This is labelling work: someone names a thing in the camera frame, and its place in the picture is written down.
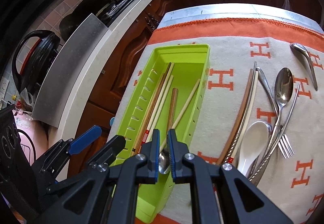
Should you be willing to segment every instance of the green plastic tray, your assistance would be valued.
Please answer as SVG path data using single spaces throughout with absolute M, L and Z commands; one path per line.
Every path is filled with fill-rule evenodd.
M 174 62 L 171 73 L 174 78 L 155 128 L 160 130 L 161 144 L 166 137 L 172 88 L 178 88 L 174 114 L 174 119 L 176 119 L 192 88 L 200 78 L 198 89 L 176 128 L 177 139 L 190 145 L 205 93 L 209 72 L 209 50 L 208 44 L 175 45 L 153 50 L 117 130 L 118 135 L 125 136 L 126 146 L 118 154 L 115 165 L 121 164 L 130 156 L 149 101 L 159 77 L 165 72 L 169 62 Z M 141 185 L 137 197 L 136 217 L 145 223 L 151 223 L 156 214 L 163 209 L 173 185 L 170 173 L 159 174 L 155 185 Z

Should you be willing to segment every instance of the cabinet handle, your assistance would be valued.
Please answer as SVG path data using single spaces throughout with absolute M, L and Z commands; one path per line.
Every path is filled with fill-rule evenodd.
M 149 26 L 152 30 L 155 30 L 155 26 L 152 24 L 152 22 L 151 22 L 147 17 L 145 17 L 145 20 L 146 20 L 148 26 Z
M 158 21 L 154 15 L 148 14 L 148 17 L 155 23 L 155 25 L 158 27 L 160 24 L 160 21 Z

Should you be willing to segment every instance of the black kettle handle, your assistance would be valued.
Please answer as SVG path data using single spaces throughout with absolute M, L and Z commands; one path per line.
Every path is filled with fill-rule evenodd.
M 22 49 L 22 47 L 24 46 L 26 41 L 28 39 L 30 39 L 31 37 L 39 37 L 41 40 L 43 40 L 46 37 L 48 37 L 49 35 L 51 35 L 52 33 L 54 33 L 54 32 L 50 31 L 50 30 L 35 30 L 35 31 L 32 31 L 29 34 L 27 34 L 23 38 L 23 40 L 20 42 L 20 44 L 17 46 L 16 51 L 14 53 L 14 57 L 12 58 L 11 71 L 12 71 L 12 76 L 14 78 L 16 88 L 19 91 L 19 93 L 21 93 L 21 88 L 20 87 L 21 87 L 21 80 L 22 80 L 22 77 L 18 73 L 17 66 L 16 66 L 16 61 L 17 61 L 17 56 L 19 54 L 19 51 Z

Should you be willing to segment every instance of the wooden chopstick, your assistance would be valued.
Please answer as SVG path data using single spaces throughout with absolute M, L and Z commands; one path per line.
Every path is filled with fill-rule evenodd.
M 138 149 L 139 149 L 139 147 L 141 145 L 142 139 L 143 139 L 144 134 L 145 134 L 145 130 L 146 130 L 148 122 L 149 122 L 149 120 L 150 120 L 150 118 L 152 116 L 153 109 L 154 109 L 154 107 L 155 107 L 155 105 L 157 103 L 158 96 L 160 95 L 162 86 L 164 84 L 164 81 L 166 79 L 166 76 L 167 76 L 167 73 L 168 73 L 170 67 L 171 67 L 171 62 L 168 64 L 168 66 L 166 68 L 166 71 L 162 74 L 162 78 L 160 80 L 160 83 L 159 83 L 157 89 L 153 93 L 153 96 L 152 96 L 150 104 L 149 104 L 149 106 L 148 106 L 148 108 L 146 110 L 145 116 L 143 118 L 143 122 L 142 122 L 140 130 L 139 130 L 139 132 L 137 134 L 135 143 L 133 145 L 133 150 L 132 150 L 130 156 L 133 156 L 133 155 L 137 154 L 136 150 L 138 151 Z
M 253 87 L 252 87 L 252 97 L 251 97 L 250 104 L 248 106 L 247 115 L 246 115 L 246 117 L 244 119 L 244 123 L 243 123 L 242 130 L 240 132 L 240 135 L 238 137 L 238 140 L 236 142 L 236 145 L 234 147 L 234 150 L 233 150 L 233 152 L 231 154 L 231 157 L 228 159 L 228 163 L 232 163 L 233 162 L 233 159 L 236 156 L 236 154 L 237 154 L 237 152 L 238 152 L 238 150 L 240 148 L 241 142 L 243 140 L 243 137 L 244 137 L 244 134 L 245 134 L 245 131 L 246 131 L 246 128 L 247 128 L 247 124 L 248 124 L 248 121 L 250 119 L 251 112 L 252 112 L 252 107 L 253 107 L 253 103 L 254 103 L 255 93 L 256 93 L 256 90 L 257 90 L 258 75 L 259 75 L 259 72 L 256 71 L 255 72 L 254 83 L 253 83 Z
M 191 91 L 191 93 L 190 93 L 190 95 L 189 95 L 187 101 L 185 102 L 185 104 L 184 104 L 182 110 L 180 111 L 178 117 L 176 118 L 175 122 L 174 122 L 173 125 L 172 125 L 172 129 L 175 129 L 175 128 L 177 127 L 178 123 L 180 122 L 180 120 L 181 120 L 181 118 L 182 118 L 184 112 L 185 112 L 186 109 L 188 108 L 188 105 L 189 105 L 189 103 L 190 103 L 190 101 L 191 101 L 193 95 L 194 95 L 195 92 L 196 92 L 196 89 L 198 88 L 199 82 L 200 82 L 200 79 L 197 80 L 195 86 L 193 87 L 193 89 L 192 89 L 192 91 Z
M 173 117 L 174 117 L 174 110 L 176 108 L 177 96 L 178 96 L 178 89 L 173 88 L 172 95 L 171 95 L 170 109 L 169 109 L 169 117 L 167 119 L 166 135 L 167 135 L 169 129 L 171 129 L 171 126 L 173 124 Z M 161 153 L 162 149 L 164 148 L 165 144 L 166 144 L 166 138 L 163 140 L 162 144 L 160 145 L 160 151 L 159 151 L 160 153 Z
M 155 119 L 155 116 L 156 116 L 156 114 L 157 114 L 158 108 L 159 108 L 159 106 L 160 106 L 160 102 L 161 102 L 161 100 L 162 100 L 162 97 L 163 97 L 163 94 L 164 94 L 164 90 L 165 90 L 165 88 L 166 88 L 166 86 L 167 86 L 167 84 L 168 84 L 168 82 L 169 82 L 169 78 L 170 78 L 170 76 L 171 76 L 171 72 L 172 72 L 173 66 L 174 66 L 174 62 L 171 63 L 171 65 L 170 65 L 168 71 L 166 72 L 167 75 L 166 75 L 165 81 L 164 81 L 164 83 L 163 83 L 162 89 L 161 89 L 161 91 L 160 91 L 160 94 L 159 94 L 158 100 L 157 100 L 157 102 L 156 102 L 156 104 L 155 104 L 155 106 L 154 106 L 154 109 L 153 109 L 153 113 L 152 113 L 152 115 L 151 115 L 151 118 L 150 118 L 150 120 L 149 120 L 149 122 L 148 122 L 148 125 L 147 125 L 147 128 L 146 128 L 146 131 L 145 131 L 145 135 L 144 135 L 144 137 L 143 137 L 143 143 L 148 142 L 148 141 L 147 141 L 147 137 L 148 137 L 148 135 L 149 135 L 149 133 L 150 133 L 150 130 L 151 130 L 151 128 L 152 128 L 153 121 L 154 121 L 154 119 Z
M 225 146 L 216 162 L 217 165 L 220 165 L 224 162 L 224 159 L 226 157 L 226 155 L 228 154 L 229 152 L 229 149 L 233 143 L 233 139 L 235 137 L 235 135 L 237 134 L 238 132 L 238 129 L 239 129 L 239 125 L 243 119 L 243 113 L 244 113 L 244 110 L 246 108 L 246 105 L 247 105 L 247 98 L 248 98 L 248 94 L 249 94 L 249 91 L 252 87 L 252 75 L 253 75 L 253 70 L 250 69 L 250 74 L 248 76 L 248 80 L 247 80 L 247 84 L 246 84 L 246 88 L 245 88 L 245 92 L 244 92 L 244 96 L 243 96 L 243 99 L 242 99 L 242 103 L 241 103 L 241 107 L 239 109 L 239 112 L 236 116 L 236 120 L 234 122 L 234 125 L 233 125 L 233 128 L 232 128 L 232 131 L 225 143 Z
M 169 92 L 169 89 L 171 87 L 171 83 L 172 83 L 172 80 L 173 80 L 173 75 L 170 76 L 170 79 L 167 83 L 167 86 L 166 86 L 166 89 L 164 91 L 164 94 L 163 94 L 163 97 L 162 97 L 162 100 L 161 100 L 161 103 L 159 105 L 159 108 L 158 108 L 158 111 L 154 117 L 154 121 L 153 121 L 153 124 L 152 124 L 152 128 L 150 130 L 150 133 L 148 134 L 148 137 L 146 139 L 146 142 L 148 141 L 151 141 L 152 140 L 152 135 L 153 135 L 153 129 L 155 128 L 155 126 L 157 125 L 157 122 L 158 122 L 158 119 L 160 117 L 160 114 L 161 114 L 161 111 L 162 111 L 162 108 L 163 108 L 163 105 L 164 105 L 164 102 L 166 100 L 166 97 L 168 95 L 168 92 Z

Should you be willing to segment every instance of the electrical outlet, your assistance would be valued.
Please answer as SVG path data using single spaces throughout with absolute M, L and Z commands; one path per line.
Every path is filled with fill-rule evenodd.
M 5 94 L 8 84 L 9 84 L 9 80 L 7 80 L 5 77 L 2 77 L 2 79 L 0 81 L 0 92 L 2 94 Z

